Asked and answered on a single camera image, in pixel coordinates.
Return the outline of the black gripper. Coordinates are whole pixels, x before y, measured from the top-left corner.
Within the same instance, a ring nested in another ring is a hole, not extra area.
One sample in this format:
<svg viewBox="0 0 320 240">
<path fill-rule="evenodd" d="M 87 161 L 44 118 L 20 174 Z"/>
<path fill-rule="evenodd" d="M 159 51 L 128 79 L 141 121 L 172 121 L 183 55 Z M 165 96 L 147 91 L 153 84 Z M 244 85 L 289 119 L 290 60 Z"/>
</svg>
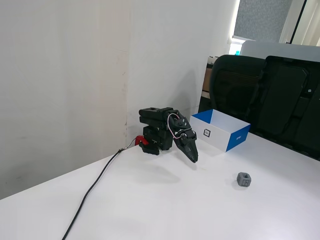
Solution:
<svg viewBox="0 0 320 240">
<path fill-rule="evenodd" d="M 191 127 L 180 129 L 174 134 L 174 142 L 179 150 L 181 150 L 188 159 L 196 163 L 198 161 L 198 150 L 196 146 L 197 135 Z"/>
</svg>

